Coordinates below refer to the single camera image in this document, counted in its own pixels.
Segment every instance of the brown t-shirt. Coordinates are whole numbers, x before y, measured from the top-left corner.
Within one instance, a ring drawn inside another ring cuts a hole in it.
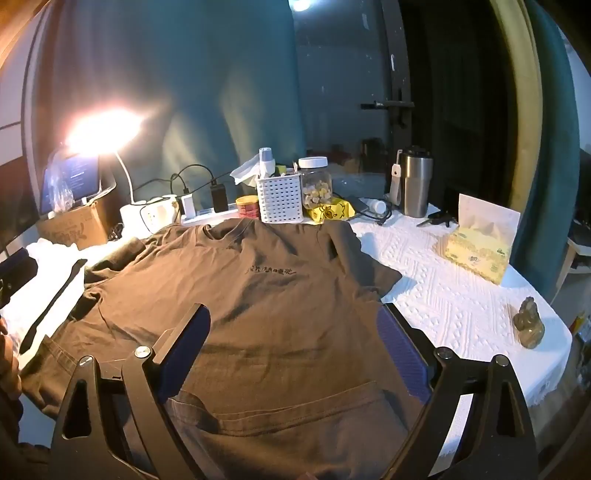
[[[227,478],[379,478],[420,411],[375,325],[401,275],[361,252],[348,223],[174,226],[87,277],[24,371],[47,414],[77,359],[153,345],[194,303],[211,333],[166,408],[198,462],[206,451]]]

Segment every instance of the tissue box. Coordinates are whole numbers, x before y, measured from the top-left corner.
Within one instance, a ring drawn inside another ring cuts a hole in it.
[[[461,194],[458,223],[447,238],[445,257],[500,285],[509,265],[519,212]]]
[[[491,236],[459,227],[447,239],[445,256],[476,275],[500,285],[509,265],[511,247]]]

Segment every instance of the black tumbler lid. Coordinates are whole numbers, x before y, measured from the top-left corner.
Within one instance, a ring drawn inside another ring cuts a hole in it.
[[[412,145],[410,147],[405,148],[402,153],[404,155],[407,155],[409,157],[430,157],[431,154],[429,153],[429,150],[427,150],[426,148],[423,147],[419,147],[418,145]]]

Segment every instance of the white sheet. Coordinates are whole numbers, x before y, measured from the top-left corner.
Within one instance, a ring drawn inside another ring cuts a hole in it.
[[[45,310],[51,299],[66,282],[72,271],[72,265],[79,258],[88,260],[87,267],[96,264],[99,260],[119,248],[127,240],[109,242],[106,245],[89,247],[82,251],[75,245],[52,244],[50,241],[40,239],[27,246],[29,255],[37,260],[38,271],[35,278],[16,292],[10,303],[1,311],[6,319],[8,334],[12,337],[15,349],[18,350],[22,339],[27,334],[30,326]],[[31,348],[19,357],[19,367],[23,367],[33,358],[44,335],[51,336],[64,322],[74,305],[84,292],[84,269],[80,270],[76,278],[68,285],[64,293],[56,300],[51,310],[47,313],[41,325],[37,328],[37,334]]]
[[[496,286],[443,258],[441,239],[455,226],[416,227],[420,222],[398,212],[384,226],[361,219],[351,222],[362,250],[404,276],[382,301],[394,303],[435,346],[448,346],[463,358],[486,362],[498,353],[506,355],[527,404],[539,403],[556,388],[564,372],[570,332],[513,267],[509,266],[501,286]],[[545,326],[544,338],[533,350],[516,340],[511,322],[528,296],[535,298]],[[456,450],[471,400],[471,395],[460,399],[442,454]]]

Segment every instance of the small white bottle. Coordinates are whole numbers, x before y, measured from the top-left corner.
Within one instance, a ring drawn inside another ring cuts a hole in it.
[[[363,199],[364,204],[366,204],[369,209],[373,213],[377,213],[378,215],[384,215],[388,211],[388,207],[386,207],[386,203],[382,200],[378,199]]]
[[[275,159],[269,147],[259,149],[259,165],[262,179],[267,179],[275,173]]]

